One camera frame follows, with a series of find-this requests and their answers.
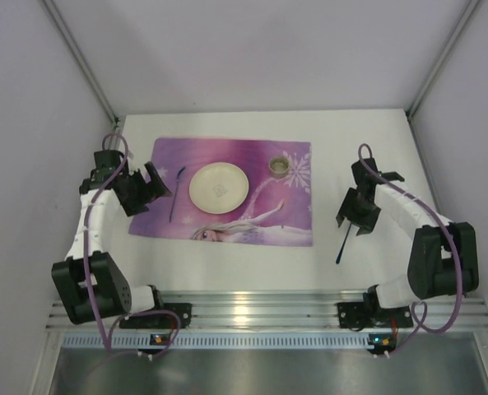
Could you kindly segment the blue metallic fork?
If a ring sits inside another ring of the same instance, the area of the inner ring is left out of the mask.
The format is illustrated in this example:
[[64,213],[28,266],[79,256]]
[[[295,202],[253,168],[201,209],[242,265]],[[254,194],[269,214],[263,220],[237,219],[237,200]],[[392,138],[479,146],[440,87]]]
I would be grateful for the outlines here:
[[178,200],[178,195],[179,195],[179,188],[180,188],[180,180],[187,169],[187,166],[182,167],[179,172],[177,173],[176,180],[175,180],[175,191],[173,194],[173,202],[170,208],[170,215],[169,215],[169,223],[171,224],[173,219],[174,219],[174,210],[176,206],[176,202]]

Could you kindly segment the blue metallic spoon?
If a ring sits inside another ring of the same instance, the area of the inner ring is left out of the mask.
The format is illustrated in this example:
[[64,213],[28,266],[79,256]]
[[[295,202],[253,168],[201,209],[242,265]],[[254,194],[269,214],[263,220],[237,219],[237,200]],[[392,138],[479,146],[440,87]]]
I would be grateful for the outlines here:
[[348,227],[347,227],[347,230],[346,230],[346,233],[345,233],[344,239],[343,239],[343,241],[342,241],[342,245],[341,245],[341,247],[340,247],[340,249],[339,249],[339,251],[338,251],[337,257],[336,257],[336,261],[335,261],[336,265],[338,265],[338,264],[340,264],[340,263],[341,263],[342,256],[343,256],[343,253],[344,253],[344,249],[345,249],[345,247],[346,247],[346,242],[347,242],[348,237],[349,237],[349,234],[350,234],[350,232],[351,232],[351,226],[352,226],[352,224],[350,223],[350,224],[348,225]]

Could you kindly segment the white round plate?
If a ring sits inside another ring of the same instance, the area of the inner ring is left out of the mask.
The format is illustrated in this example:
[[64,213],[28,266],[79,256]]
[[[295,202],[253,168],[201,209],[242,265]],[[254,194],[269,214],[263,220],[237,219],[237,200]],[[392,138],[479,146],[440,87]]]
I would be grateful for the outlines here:
[[215,162],[198,170],[188,186],[193,205],[208,214],[221,215],[239,208],[249,194],[249,179],[228,162]]

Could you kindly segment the beige speckled cup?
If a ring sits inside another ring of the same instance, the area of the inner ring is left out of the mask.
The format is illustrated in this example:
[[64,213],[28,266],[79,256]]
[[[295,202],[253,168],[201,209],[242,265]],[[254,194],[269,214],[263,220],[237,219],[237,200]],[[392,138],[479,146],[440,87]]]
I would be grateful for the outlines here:
[[276,156],[269,160],[268,169],[273,178],[282,179],[289,174],[290,161],[286,156]]

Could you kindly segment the purple princess cloth placemat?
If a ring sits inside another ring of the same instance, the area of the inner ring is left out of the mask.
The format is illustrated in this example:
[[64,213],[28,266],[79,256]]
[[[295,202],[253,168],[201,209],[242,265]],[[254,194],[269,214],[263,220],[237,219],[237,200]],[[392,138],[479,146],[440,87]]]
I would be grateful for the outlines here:
[[[286,156],[289,174],[273,178],[269,160]],[[190,239],[240,244],[310,247],[312,236],[310,142],[238,140],[227,138],[160,137],[151,161],[172,192],[151,203],[148,211],[133,217],[130,235],[159,239]],[[193,175],[203,166],[228,162],[249,179],[249,194],[234,211],[208,214],[196,208],[188,193]],[[181,180],[174,219],[170,208],[179,170]]]

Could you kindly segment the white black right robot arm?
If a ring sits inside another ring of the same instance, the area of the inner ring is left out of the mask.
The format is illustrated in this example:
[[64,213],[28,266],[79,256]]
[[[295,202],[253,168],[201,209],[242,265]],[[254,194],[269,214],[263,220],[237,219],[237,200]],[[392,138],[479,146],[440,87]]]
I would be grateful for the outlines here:
[[401,309],[445,295],[455,298],[446,332],[456,321],[463,296],[479,285],[476,232],[467,222],[441,216],[407,190],[397,172],[380,173],[373,158],[360,159],[351,167],[355,187],[349,188],[338,210],[338,224],[356,227],[358,235],[374,231],[381,213],[386,213],[411,240],[407,269],[393,279],[371,286],[363,294],[364,316],[387,322]]

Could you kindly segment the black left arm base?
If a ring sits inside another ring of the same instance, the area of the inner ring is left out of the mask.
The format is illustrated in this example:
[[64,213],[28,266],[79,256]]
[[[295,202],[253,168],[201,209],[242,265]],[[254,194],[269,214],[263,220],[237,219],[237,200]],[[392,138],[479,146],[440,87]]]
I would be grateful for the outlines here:
[[191,323],[193,305],[190,303],[164,303],[158,314],[148,311],[122,319],[122,329],[184,329]]

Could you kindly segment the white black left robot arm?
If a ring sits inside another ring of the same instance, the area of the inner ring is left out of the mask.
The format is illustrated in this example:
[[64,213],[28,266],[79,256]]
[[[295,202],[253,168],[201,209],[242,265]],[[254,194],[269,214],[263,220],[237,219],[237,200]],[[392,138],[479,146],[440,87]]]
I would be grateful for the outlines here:
[[171,192],[147,162],[130,170],[117,150],[97,151],[95,167],[79,187],[80,219],[71,248],[51,269],[53,283],[70,321],[76,325],[123,314],[161,310],[153,285],[132,286],[111,254],[114,219],[146,212],[157,198]]

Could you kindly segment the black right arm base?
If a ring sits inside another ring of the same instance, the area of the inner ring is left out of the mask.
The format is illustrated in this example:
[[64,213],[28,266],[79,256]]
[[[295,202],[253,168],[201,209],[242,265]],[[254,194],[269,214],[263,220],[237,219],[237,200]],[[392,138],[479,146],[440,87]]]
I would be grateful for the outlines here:
[[339,327],[352,331],[366,328],[412,328],[414,323],[408,307],[370,310],[363,302],[341,302],[337,304]]

